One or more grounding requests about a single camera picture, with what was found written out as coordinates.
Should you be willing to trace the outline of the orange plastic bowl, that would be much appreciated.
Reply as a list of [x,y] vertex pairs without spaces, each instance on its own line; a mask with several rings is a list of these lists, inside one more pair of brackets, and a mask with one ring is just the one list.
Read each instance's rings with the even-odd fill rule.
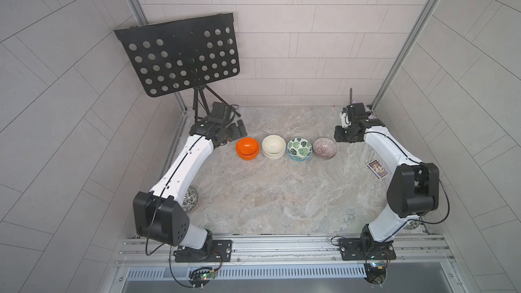
[[259,153],[260,146],[257,140],[253,138],[243,138],[236,144],[237,154],[252,155]]
[[254,158],[256,158],[258,155],[258,153],[255,153],[255,154],[252,154],[252,155],[243,155],[243,154],[238,154],[238,156],[243,159],[243,160],[246,160],[246,161],[250,161],[250,160],[253,160]]

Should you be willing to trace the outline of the purple striped bowl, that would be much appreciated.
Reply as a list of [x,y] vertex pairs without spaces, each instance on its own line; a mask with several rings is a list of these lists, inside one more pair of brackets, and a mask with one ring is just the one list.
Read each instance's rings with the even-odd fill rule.
[[334,157],[334,155],[333,155],[333,156],[328,156],[328,155],[327,155],[327,156],[316,155],[316,157],[319,158],[319,159],[321,159],[321,160],[330,160],[330,159],[332,159],[332,158]]
[[313,142],[313,154],[321,156],[335,156],[337,146],[334,141],[329,138],[318,138]]

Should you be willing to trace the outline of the cream ceramic bowl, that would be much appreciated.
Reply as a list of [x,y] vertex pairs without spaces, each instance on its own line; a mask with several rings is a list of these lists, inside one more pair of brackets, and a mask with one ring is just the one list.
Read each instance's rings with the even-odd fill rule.
[[267,153],[266,151],[263,151],[263,155],[269,159],[269,160],[278,160],[280,158],[282,158],[284,156],[285,152],[280,152],[278,154],[270,154],[270,153]]
[[265,155],[275,156],[286,151],[286,141],[278,135],[268,135],[261,144]]

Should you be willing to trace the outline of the black white floral bowl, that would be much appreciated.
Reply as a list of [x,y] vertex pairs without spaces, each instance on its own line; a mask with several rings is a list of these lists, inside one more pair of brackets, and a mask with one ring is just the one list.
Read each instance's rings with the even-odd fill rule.
[[420,224],[421,222],[418,220],[410,220],[407,222],[407,224],[404,225],[404,229],[407,231],[412,231],[417,229]]
[[198,195],[197,190],[194,187],[190,186],[185,194],[183,204],[182,204],[182,209],[187,214],[190,213],[197,205],[198,197],[199,197],[199,195]]

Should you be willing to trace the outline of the green leaf pattern bowl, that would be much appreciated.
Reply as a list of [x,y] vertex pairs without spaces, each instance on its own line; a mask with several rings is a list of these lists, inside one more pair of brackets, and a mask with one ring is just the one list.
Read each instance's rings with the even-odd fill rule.
[[292,155],[290,155],[290,158],[294,161],[307,161],[311,156],[308,156],[308,157],[293,157]]

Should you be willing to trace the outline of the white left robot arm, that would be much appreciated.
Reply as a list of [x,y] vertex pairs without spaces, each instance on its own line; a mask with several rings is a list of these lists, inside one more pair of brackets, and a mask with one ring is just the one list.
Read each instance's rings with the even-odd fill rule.
[[182,209],[187,191],[204,161],[218,147],[247,136],[235,107],[215,102],[210,113],[197,118],[179,156],[148,192],[133,200],[134,221],[139,236],[171,246],[209,250],[211,232],[191,224]]

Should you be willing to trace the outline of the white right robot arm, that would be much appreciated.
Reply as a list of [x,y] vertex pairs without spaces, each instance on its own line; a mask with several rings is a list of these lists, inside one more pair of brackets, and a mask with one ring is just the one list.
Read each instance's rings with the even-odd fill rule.
[[394,236],[411,221],[438,209],[439,169],[407,151],[385,124],[371,118],[362,103],[343,108],[341,125],[335,128],[337,142],[365,142],[385,164],[394,169],[387,189],[387,205],[380,215],[364,226],[360,249],[369,253],[388,246]]

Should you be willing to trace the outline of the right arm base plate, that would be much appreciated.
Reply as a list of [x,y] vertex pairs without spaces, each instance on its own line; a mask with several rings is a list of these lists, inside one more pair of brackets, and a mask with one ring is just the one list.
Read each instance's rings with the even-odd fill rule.
[[396,260],[393,241],[377,242],[343,238],[339,239],[337,244],[344,261],[361,260],[371,263],[373,260]]

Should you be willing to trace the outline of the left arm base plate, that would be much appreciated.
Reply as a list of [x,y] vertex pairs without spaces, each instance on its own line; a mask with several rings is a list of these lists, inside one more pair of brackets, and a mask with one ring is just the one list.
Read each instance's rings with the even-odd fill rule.
[[231,240],[213,240],[201,250],[181,246],[175,253],[176,263],[219,263],[231,260],[233,242]]

